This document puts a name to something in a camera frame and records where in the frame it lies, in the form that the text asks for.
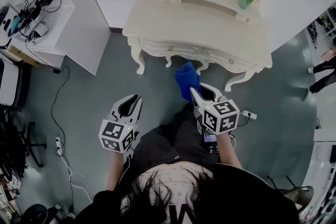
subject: black cable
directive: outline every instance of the black cable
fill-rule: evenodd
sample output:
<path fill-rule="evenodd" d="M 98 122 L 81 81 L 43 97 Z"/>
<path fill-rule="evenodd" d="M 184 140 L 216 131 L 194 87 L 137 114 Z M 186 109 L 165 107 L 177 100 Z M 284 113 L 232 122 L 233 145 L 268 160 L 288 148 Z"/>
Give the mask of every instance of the black cable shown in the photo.
<path fill-rule="evenodd" d="M 203 132 L 207 133 L 208 135 L 214 135 L 214 134 L 210 134 L 210 133 L 208 133 L 208 131 L 206 130 L 206 128 L 203 127 L 201 124 L 198 126 L 198 129 L 199 129 L 200 131 L 203 131 Z"/>
<path fill-rule="evenodd" d="M 251 118 L 251 114 L 248 116 L 247 121 L 246 121 L 244 124 L 242 124 L 242 125 L 238 125 L 237 128 L 238 128 L 238 127 L 245 126 L 245 125 L 248 123 L 248 121 L 250 120 L 250 118 Z"/>
<path fill-rule="evenodd" d="M 64 133 L 62 127 L 61 127 L 61 126 L 57 123 L 57 121 L 55 120 L 54 115 L 52 114 L 52 109 L 54 108 L 54 105 L 55 105 L 55 103 L 56 103 L 58 94 L 59 94 L 60 90 L 64 87 L 64 85 L 68 82 L 68 80 L 69 80 L 69 78 L 70 78 L 70 69 L 69 69 L 69 67 L 67 67 L 67 66 L 66 66 L 66 67 L 63 67 L 63 69 L 62 69 L 62 71 L 61 71 L 60 73 L 62 73 L 62 72 L 64 71 L 64 69 L 68 69 L 68 76 L 67 76 L 66 80 L 63 82 L 63 84 L 58 88 L 58 91 L 57 91 L 57 93 L 56 93 L 54 102 L 53 102 L 53 104 L 52 104 L 52 106 L 51 106 L 51 109 L 50 109 L 50 114 L 51 114 L 52 120 L 54 121 L 54 123 L 59 127 L 59 129 L 60 129 L 61 132 L 62 132 L 62 135 L 63 135 L 63 145 L 64 145 L 63 148 L 64 148 L 64 151 L 65 151 L 65 133 Z"/>
<path fill-rule="evenodd" d="M 52 66 L 50 66 L 46 61 L 43 61 L 41 58 L 39 58 L 36 54 L 34 54 L 30 49 L 28 49 L 27 47 L 27 39 L 25 41 L 25 46 L 26 46 L 26 49 L 32 54 L 34 55 L 37 59 L 41 60 L 43 63 L 45 63 L 48 67 L 50 67 L 53 71 L 57 70 L 57 72 L 59 71 L 58 69 L 56 68 L 53 68 Z"/>
<path fill-rule="evenodd" d="M 57 156 L 57 157 L 59 157 L 59 158 L 61 158 L 61 157 L 63 157 L 64 159 L 65 159 L 65 161 L 66 161 L 66 163 L 67 163 L 67 165 L 68 165 L 68 167 L 70 167 L 70 165 L 69 165 L 69 162 L 68 162 L 68 160 L 67 160 L 67 158 L 65 157 L 65 155 L 63 154 L 63 153 L 61 153 L 61 155 L 59 155 L 59 154 L 57 154 L 56 152 L 58 151 L 59 149 L 56 149 L 55 150 L 55 155 Z M 70 188 L 71 188 L 71 206 L 70 207 L 73 207 L 73 203 L 74 203 L 74 189 L 73 189 L 73 187 L 72 187 L 72 181 L 71 181 L 71 178 L 70 178 L 70 180 L 69 180 L 69 183 L 70 183 Z"/>
<path fill-rule="evenodd" d="M 60 0 L 60 3 L 59 3 L 59 6 L 58 6 L 58 8 L 56 8 L 55 10 L 52 10 L 51 12 L 50 12 L 50 11 L 48 11 L 48 10 L 46 10 L 46 12 L 48 12 L 48 13 L 53 13 L 53 12 L 56 12 L 56 11 L 58 11 L 58 10 L 59 10 L 59 8 L 61 8 L 61 5 L 62 5 L 62 0 Z"/>

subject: sleeve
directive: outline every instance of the sleeve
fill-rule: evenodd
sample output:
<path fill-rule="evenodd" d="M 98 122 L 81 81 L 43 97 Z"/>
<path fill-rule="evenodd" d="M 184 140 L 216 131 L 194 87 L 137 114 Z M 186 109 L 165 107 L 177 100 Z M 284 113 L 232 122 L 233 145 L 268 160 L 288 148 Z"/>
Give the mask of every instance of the sleeve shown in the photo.
<path fill-rule="evenodd" d="M 121 199 L 115 191 L 101 191 L 95 195 L 93 203 L 78 214 L 74 223 L 113 223 L 113 216 L 117 220 L 120 214 L 120 202 Z"/>

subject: white cabinet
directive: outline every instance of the white cabinet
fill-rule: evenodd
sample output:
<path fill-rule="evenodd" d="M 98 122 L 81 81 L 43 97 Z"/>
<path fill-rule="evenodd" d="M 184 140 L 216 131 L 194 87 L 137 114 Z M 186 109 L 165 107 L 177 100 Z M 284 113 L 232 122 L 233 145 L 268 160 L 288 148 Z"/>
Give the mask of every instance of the white cabinet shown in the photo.
<path fill-rule="evenodd" d="M 7 1 L 17 12 L 25 7 L 25 0 Z M 19 34 L 13 37 L 11 44 L 37 61 L 55 67 L 60 67 L 67 55 L 96 74 L 110 36 L 109 27 L 98 4 L 95 0 L 53 0 L 47 9 L 56 10 L 60 3 L 56 12 L 46 13 L 45 20 L 50 25 L 50 32 L 43 41 L 25 44 Z"/>

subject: person's leg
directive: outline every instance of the person's leg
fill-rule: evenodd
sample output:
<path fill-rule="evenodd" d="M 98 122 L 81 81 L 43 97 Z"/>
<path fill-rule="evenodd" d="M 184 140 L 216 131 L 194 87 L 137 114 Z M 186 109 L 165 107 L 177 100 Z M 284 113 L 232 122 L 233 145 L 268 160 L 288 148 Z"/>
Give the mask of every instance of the person's leg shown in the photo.
<path fill-rule="evenodd" d="M 179 127 L 173 145 L 182 160 L 204 167 L 214 165 L 218 156 L 202 148 L 202 136 L 197 129 L 197 121 L 193 111 L 185 109 L 176 114 L 175 119 Z"/>
<path fill-rule="evenodd" d="M 328 69 L 334 69 L 336 68 L 336 57 L 330 59 L 329 61 L 320 63 L 319 65 L 315 66 L 313 68 L 313 73 L 318 73 L 318 72 L 322 72 Z"/>
<path fill-rule="evenodd" d="M 324 87 L 336 82 L 336 70 L 328 76 L 320 79 L 319 81 L 315 82 L 312 86 L 309 87 L 309 91 L 311 93 L 317 93 L 321 91 Z"/>
<path fill-rule="evenodd" d="M 166 136 L 168 132 L 168 126 L 162 125 L 141 137 L 132 158 L 139 174 L 156 165 L 173 162 L 179 158 L 176 149 Z"/>

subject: cable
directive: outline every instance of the cable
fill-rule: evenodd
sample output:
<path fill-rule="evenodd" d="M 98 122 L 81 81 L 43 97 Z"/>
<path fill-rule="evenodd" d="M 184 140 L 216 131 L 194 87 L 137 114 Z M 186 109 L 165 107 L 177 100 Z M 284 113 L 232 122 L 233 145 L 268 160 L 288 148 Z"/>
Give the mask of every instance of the cable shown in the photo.
<path fill-rule="evenodd" d="M 61 71 L 60 73 L 62 73 L 62 72 L 64 71 L 64 69 L 68 69 L 68 76 L 67 76 L 66 80 L 63 82 L 63 84 L 58 88 L 58 91 L 57 91 L 57 93 L 56 93 L 54 102 L 53 102 L 53 104 L 52 104 L 52 106 L 51 106 L 51 109 L 50 109 L 50 115 L 51 115 L 52 120 L 54 121 L 54 123 L 59 127 L 59 129 L 60 129 L 61 132 L 62 132 L 62 135 L 63 135 L 63 148 L 64 148 L 64 151 L 65 151 L 65 133 L 64 133 L 62 127 L 61 127 L 61 126 L 57 123 L 57 121 L 55 120 L 54 115 L 52 114 L 52 110 L 53 110 L 54 105 L 55 105 L 55 103 L 56 103 L 58 94 L 59 94 L 60 90 L 64 87 L 64 85 L 68 82 L 68 80 L 69 80 L 69 78 L 70 78 L 70 69 L 69 69 L 69 67 L 67 67 L 67 66 L 63 67 L 63 69 L 62 69 L 62 71 Z"/>
<path fill-rule="evenodd" d="M 72 176 L 72 174 L 73 174 L 73 171 L 72 171 L 71 168 L 69 167 L 69 165 L 68 165 L 68 161 L 65 161 L 65 157 L 64 157 L 64 155 L 61 155 L 61 158 L 62 158 L 62 161 L 64 162 L 64 164 L 65 164 L 65 165 L 68 167 L 68 169 L 71 171 L 71 174 L 69 175 L 70 185 L 71 185 L 72 187 L 75 187 L 75 188 L 81 188 L 81 189 L 83 189 L 83 190 L 85 191 L 86 195 L 89 197 L 90 202 L 93 202 L 93 200 L 91 200 L 91 198 L 90 198 L 90 196 L 89 196 L 89 194 L 88 194 L 88 192 L 86 191 L 85 188 L 76 186 L 76 185 L 74 185 L 74 184 L 71 182 L 71 176 Z"/>
<path fill-rule="evenodd" d="M 61 127 L 61 126 L 57 123 L 57 121 L 55 120 L 54 115 L 52 114 L 52 109 L 54 108 L 54 105 L 55 105 L 55 103 L 56 103 L 56 101 L 57 101 L 58 93 L 59 93 L 60 90 L 64 87 L 64 85 L 68 82 L 68 80 L 69 80 L 69 78 L 70 78 L 70 69 L 69 69 L 69 67 L 67 67 L 67 66 L 63 67 L 63 69 L 62 69 L 62 71 L 61 71 L 60 73 L 62 73 L 65 69 L 68 69 L 68 76 L 67 76 L 67 78 L 65 79 L 65 81 L 63 82 L 63 84 L 58 88 L 57 93 L 56 93 L 56 96 L 55 96 L 55 99 L 54 99 L 54 102 L 52 103 L 52 106 L 51 106 L 51 109 L 50 109 L 50 115 L 51 115 L 51 117 L 52 117 L 52 120 L 53 120 L 54 123 L 59 127 L 59 129 L 61 130 L 61 132 L 62 132 L 62 134 L 63 134 L 63 142 L 62 142 L 61 140 L 60 140 L 59 142 L 62 144 L 62 146 L 61 146 L 60 149 L 63 149 L 64 152 L 65 152 L 65 133 L 64 133 L 62 127 Z M 64 158 L 65 158 L 64 154 L 59 155 L 59 154 L 56 153 L 56 152 L 58 152 L 58 150 L 59 150 L 59 149 L 56 149 L 56 150 L 55 150 L 55 155 L 56 155 L 57 157 L 64 157 Z M 70 188 L 71 188 L 71 201 L 72 201 L 70 208 L 72 208 L 72 207 L 73 207 L 73 203 L 74 203 L 74 191 L 73 191 L 73 188 L 72 188 L 71 179 L 70 179 Z"/>
<path fill-rule="evenodd" d="M 251 113 L 248 113 L 248 119 L 247 119 L 247 121 L 244 124 L 242 124 L 242 125 L 238 125 L 237 128 L 245 126 L 248 123 L 248 121 L 250 120 L 250 118 L 251 118 Z"/>
<path fill-rule="evenodd" d="M 52 66 L 50 66 L 46 61 L 43 61 L 41 58 L 39 58 L 36 54 L 34 54 L 30 49 L 28 49 L 28 47 L 27 47 L 27 40 L 28 40 L 28 38 L 26 39 L 26 41 L 25 41 L 25 46 L 26 46 L 26 49 L 32 54 L 32 55 L 34 55 L 37 59 L 39 59 L 39 60 L 41 60 L 43 63 L 45 63 L 48 67 L 50 67 L 53 71 L 54 71 L 54 73 L 56 73 L 55 72 L 55 70 L 57 70 L 57 71 L 59 71 L 58 69 L 56 69 L 56 68 L 53 68 Z"/>
<path fill-rule="evenodd" d="M 236 144 L 237 144 L 236 139 L 235 139 L 235 137 L 234 137 L 233 135 L 231 135 L 231 134 L 229 134 L 229 136 L 230 136 L 230 139 L 231 139 L 231 143 L 232 143 L 232 141 L 234 142 L 234 143 L 232 143 L 232 147 L 235 148 L 235 146 L 236 146 Z"/>
<path fill-rule="evenodd" d="M 53 12 L 56 12 L 56 11 L 58 11 L 58 10 L 59 10 L 59 8 L 61 8 L 61 5 L 62 5 L 62 0 L 60 0 L 60 3 L 59 3 L 59 6 L 58 6 L 58 8 L 56 8 L 55 10 L 52 10 L 52 11 L 50 12 L 50 11 L 48 11 L 48 10 L 46 10 L 46 9 L 45 9 L 45 11 L 46 11 L 46 12 L 48 12 L 48 13 L 53 13 Z"/>

